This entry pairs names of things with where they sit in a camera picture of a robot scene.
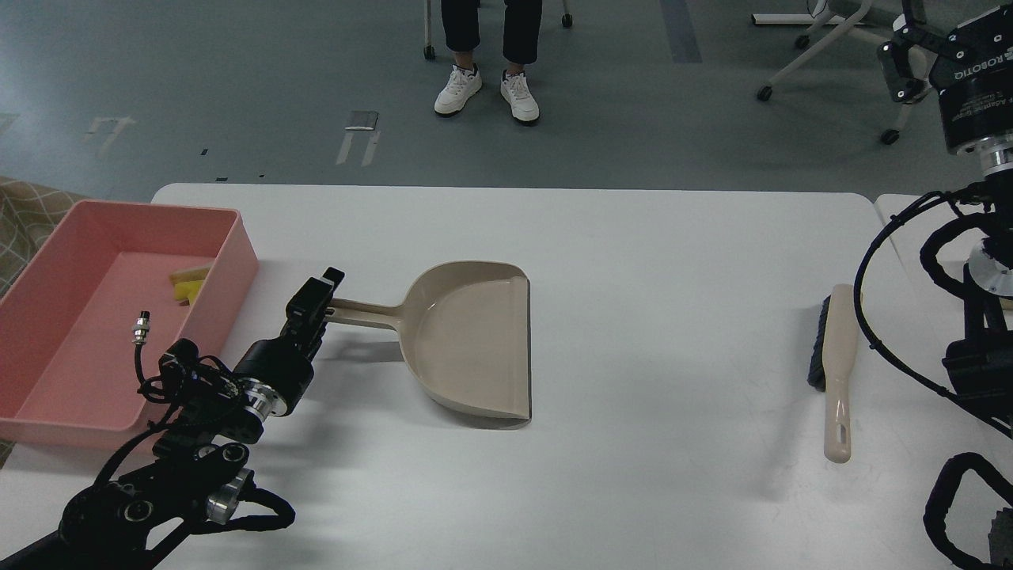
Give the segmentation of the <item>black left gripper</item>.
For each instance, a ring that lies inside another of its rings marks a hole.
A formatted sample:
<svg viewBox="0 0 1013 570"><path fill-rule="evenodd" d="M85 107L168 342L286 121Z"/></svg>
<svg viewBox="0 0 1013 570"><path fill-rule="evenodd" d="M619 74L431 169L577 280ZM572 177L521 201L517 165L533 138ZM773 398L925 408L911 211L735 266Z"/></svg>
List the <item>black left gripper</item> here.
<svg viewBox="0 0 1013 570"><path fill-rule="evenodd" d="M286 321L271 339L257 340L233 368L243 393L244 411L254 418L286 417L310 385L325 322L334 313L334 293L345 278L327 267L308 278L285 307Z"/></svg>

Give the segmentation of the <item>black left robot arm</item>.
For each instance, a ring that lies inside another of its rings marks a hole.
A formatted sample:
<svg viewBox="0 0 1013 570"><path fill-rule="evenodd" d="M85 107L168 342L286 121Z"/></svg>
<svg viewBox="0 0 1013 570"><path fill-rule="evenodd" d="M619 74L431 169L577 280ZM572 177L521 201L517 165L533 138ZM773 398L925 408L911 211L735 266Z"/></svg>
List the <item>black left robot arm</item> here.
<svg viewBox="0 0 1013 570"><path fill-rule="evenodd" d="M285 528L289 502L258 487L250 447L269 417L292 414L314 376L334 292L329 268L286 304L278 336L257 340L236 367L177 340L138 393L166 405L65 506L54 533L2 561L4 569L152 569L192 535Z"/></svg>

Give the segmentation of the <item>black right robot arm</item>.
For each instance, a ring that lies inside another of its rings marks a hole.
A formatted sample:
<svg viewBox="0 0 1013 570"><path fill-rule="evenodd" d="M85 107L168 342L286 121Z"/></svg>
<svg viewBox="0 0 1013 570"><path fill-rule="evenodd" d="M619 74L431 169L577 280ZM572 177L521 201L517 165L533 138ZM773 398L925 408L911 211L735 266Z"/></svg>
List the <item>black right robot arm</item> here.
<svg viewBox="0 0 1013 570"><path fill-rule="evenodd" d="M898 371L1011 437L1011 3L948 30L930 22L921 1L902 3L897 32L878 51L891 97L907 105L932 88L951 154L970 154L981 179L930 191L889 217L868 246L854 281L860 293L880 246L933 208L950 217L928 234L916 259L928 280L960 305L958 336L945 349L941 385L897 356L856 311L866 342Z"/></svg>

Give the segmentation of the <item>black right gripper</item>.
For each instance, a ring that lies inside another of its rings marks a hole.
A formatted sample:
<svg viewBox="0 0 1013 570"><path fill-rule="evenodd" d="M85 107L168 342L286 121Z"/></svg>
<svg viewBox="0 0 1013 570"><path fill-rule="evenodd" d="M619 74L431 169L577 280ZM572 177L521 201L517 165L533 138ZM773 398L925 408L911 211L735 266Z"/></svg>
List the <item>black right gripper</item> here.
<svg viewBox="0 0 1013 570"><path fill-rule="evenodd" d="M1010 8L991 9L945 32L929 17L925 1L901 1L893 36L877 50L891 100L914 105L936 88L951 154L1010 133L1011 32ZM926 60L916 76L909 52L917 46L937 55L939 40L945 40L945 50L935 64Z"/></svg>

